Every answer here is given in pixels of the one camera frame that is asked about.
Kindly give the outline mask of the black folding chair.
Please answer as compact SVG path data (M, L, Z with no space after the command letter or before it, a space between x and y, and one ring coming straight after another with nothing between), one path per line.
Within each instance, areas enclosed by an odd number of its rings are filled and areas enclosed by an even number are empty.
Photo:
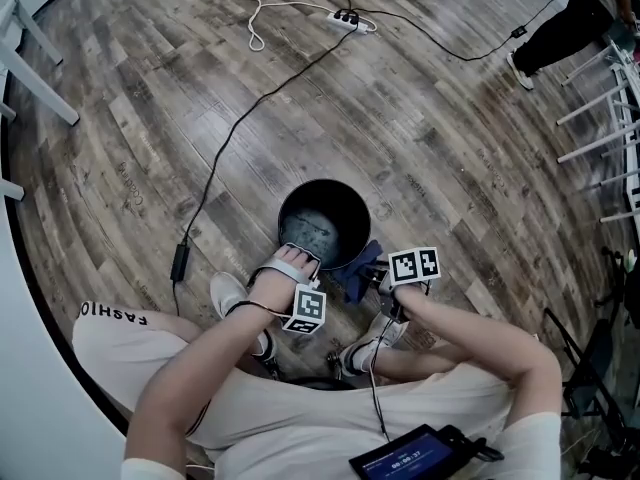
M564 353L574 370L564 381L563 417L580 420L598 417L609 434L613 449L620 454L640 449L640 429L627 425L623 413L604 380L613 360L613 338L607 319L599 319L582 350L550 308L544 316L558 328L564 342Z

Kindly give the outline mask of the person's right white shoe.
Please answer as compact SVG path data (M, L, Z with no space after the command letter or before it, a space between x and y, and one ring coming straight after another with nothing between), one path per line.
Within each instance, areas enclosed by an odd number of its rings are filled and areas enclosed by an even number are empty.
M354 344L370 347L371 355L367 360L367 370L374 352L381 348L392 347L403 336L407 328L406 323L398 323L379 313L371 322L367 332Z

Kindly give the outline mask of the person's white shirt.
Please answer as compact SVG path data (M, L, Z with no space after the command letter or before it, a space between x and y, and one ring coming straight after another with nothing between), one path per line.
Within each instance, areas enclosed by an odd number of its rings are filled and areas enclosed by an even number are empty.
M359 480L350 459L422 424L484 437L503 454L474 461L454 480L560 480L560 417L508 424L513 394L470 364L376 391L321 391L235 370L198 427L187 432L215 465L216 480Z

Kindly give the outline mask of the white table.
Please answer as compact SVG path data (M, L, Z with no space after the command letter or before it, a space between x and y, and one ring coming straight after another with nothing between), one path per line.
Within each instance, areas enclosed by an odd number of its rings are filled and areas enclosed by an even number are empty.
M80 119L78 113L24 61L14 47L5 43L12 22L28 30L55 65L63 61L60 52L42 32L21 0L8 0L0 9L0 64L59 117L74 126Z

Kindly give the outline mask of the person's left hand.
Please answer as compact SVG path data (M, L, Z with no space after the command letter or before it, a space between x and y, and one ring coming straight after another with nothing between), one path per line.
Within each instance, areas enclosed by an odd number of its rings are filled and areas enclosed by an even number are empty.
M282 246L278 249L273 259L279 259L290 265L306 279L311 277L318 266L318 262L307 253L290 246ZM285 313L294 299L297 284L296 280L282 272L265 268L255 278L248 297L251 301L260 303L274 312Z

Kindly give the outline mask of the black screen device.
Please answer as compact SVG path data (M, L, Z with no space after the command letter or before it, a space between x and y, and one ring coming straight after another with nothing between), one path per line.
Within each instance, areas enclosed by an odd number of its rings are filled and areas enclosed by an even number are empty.
M504 455L486 438L471 440L452 425L435 430L423 424L349 464L361 480L451 480L473 459L493 463Z

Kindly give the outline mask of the black power adapter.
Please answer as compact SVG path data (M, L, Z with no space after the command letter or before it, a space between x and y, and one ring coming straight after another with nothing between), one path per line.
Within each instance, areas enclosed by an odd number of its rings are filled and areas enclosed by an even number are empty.
M173 283L183 281L188 264L189 253L190 247L186 242L181 242L176 246L170 272L170 279Z

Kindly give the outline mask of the black stand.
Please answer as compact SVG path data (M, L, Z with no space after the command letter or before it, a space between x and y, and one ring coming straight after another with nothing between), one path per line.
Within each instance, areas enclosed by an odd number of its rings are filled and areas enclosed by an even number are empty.
M596 300L596 307L613 303L610 322L613 322L621 308L627 312L625 324L632 323L640 330L640 261L633 249L622 254L604 246L601 254L610 260L613 284L611 291L603 299Z

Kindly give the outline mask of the dark blue cloth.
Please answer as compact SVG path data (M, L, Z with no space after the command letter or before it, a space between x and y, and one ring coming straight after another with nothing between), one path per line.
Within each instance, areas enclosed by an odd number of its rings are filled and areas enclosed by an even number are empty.
M331 277L344 290L345 303L359 304L362 301L371 282L370 275L377 268L382 252L380 243L371 240L354 260L331 272Z

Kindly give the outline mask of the person's right forearm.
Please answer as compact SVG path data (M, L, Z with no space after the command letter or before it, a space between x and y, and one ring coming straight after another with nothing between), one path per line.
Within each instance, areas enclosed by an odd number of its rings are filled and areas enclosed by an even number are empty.
M562 372L551 350L524 330L506 322L439 304L415 285L394 295L407 317L470 353L514 390L506 425L562 410Z

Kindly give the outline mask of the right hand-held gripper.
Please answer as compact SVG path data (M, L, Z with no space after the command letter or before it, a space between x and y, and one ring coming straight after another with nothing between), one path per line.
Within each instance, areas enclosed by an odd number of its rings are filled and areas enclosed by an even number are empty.
M441 277L437 248L417 247L389 253L386 262L365 265L364 277L372 283L380 283L381 312L392 321L403 324L407 318L395 290L400 286L417 285L428 295L431 281Z

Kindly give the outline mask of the person's left forearm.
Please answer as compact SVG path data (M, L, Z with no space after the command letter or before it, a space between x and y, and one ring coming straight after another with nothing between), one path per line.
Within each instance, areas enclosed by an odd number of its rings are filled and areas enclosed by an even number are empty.
M158 370L136 404L124 459L148 461L184 475L187 430L278 315L264 304L243 301Z

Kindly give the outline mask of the person's right leg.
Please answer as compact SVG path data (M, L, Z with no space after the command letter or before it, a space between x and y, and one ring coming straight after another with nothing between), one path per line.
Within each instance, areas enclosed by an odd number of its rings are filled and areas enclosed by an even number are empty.
M405 383L446 373L471 359L470 353L452 344L435 347L426 352L384 348L378 351L376 360L371 360L371 366L375 375L395 383Z

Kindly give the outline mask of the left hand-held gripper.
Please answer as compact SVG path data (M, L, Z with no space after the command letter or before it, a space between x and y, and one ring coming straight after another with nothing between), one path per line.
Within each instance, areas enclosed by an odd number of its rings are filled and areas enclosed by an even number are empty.
M326 294L319 289L318 275L321 260L313 252L300 245L286 242L284 246L306 254L307 259L315 263L313 272L306 275L301 269L281 258L272 256L253 272L247 289L253 289L256 279L263 270L275 271L290 279L295 283L292 304L287 313L276 313L276 316L280 319L281 328L284 331L312 335L324 325L327 312Z

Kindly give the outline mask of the black stool with chrome base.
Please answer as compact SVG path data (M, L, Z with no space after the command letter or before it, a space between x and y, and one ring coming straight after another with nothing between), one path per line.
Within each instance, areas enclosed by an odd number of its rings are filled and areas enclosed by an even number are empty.
M308 389L318 391L351 391L356 387L347 382L342 375L342 364L335 352L331 352L327 356L327 364L331 371L330 376L306 376L298 377L295 379L288 379L281 371L277 360L275 358L262 362L263 368L269 373L269 375L276 381L285 382L288 384L305 387Z

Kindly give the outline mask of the person's right white sock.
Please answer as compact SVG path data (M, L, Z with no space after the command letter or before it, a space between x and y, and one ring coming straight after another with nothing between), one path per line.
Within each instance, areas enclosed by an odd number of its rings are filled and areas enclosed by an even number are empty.
M370 347L367 344L353 344L345 348L339 356L342 375L355 377L366 373L366 364L370 355Z

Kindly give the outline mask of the black round bucket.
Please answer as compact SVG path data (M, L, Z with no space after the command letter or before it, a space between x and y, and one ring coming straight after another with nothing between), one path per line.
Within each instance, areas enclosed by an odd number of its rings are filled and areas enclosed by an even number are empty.
M296 187L282 203L278 239L319 259L325 271L344 268L365 249L371 217L363 198L349 185L314 179Z

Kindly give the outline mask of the white table frame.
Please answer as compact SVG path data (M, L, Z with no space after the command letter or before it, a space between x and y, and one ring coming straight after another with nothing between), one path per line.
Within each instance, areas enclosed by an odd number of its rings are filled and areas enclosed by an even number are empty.
M566 87L589 68L606 62L614 77L614 86L597 97L574 109L556 121L562 126L574 118L593 109L599 104L606 105L609 115L610 132L590 143L557 158L559 164L599 151L602 159L620 153L624 169L619 175L604 179L599 187L615 183L623 184L624 195L630 209L624 212L601 217L599 222L610 223L620 220L633 220L640 233L640 63L632 52L620 47L612 39L607 46L571 71L561 85Z

